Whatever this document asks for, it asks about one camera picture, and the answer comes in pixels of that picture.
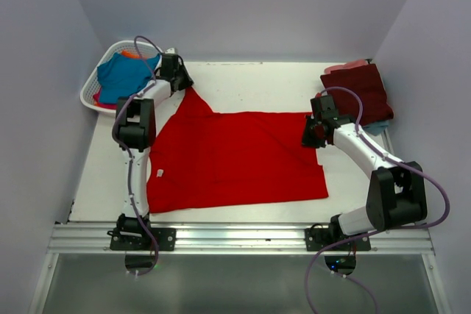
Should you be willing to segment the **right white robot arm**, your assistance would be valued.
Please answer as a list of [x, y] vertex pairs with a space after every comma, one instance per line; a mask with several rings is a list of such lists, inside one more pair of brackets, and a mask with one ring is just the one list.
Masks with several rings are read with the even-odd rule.
[[426, 218], [428, 207], [420, 165], [405, 163], [381, 148], [351, 115], [339, 112], [331, 95], [311, 99], [311, 109], [302, 146], [335, 146], [369, 178], [366, 204], [331, 218], [327, 239], [333, 248], [347, 248], [354, 235], [385, 231]]

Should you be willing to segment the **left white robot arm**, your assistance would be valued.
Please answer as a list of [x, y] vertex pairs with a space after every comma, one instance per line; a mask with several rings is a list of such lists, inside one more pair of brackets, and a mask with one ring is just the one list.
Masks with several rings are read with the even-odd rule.
[[181, 56], [164, 53], [157, 74], [143, 90], [118, 100], [112, 138], [124, 155], [126, 192], [121, 214], [127, 218], [149, 215], [146, 184], [150, 149], [157, 136], [155, 108], [193, 83]]

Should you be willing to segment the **red t shirt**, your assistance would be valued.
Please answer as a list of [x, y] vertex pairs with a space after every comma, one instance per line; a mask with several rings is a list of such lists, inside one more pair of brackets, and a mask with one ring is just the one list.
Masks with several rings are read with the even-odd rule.
[[304, 113], [216, 113], [190, 88], [150, 151], [151, 213], [326, 199]]

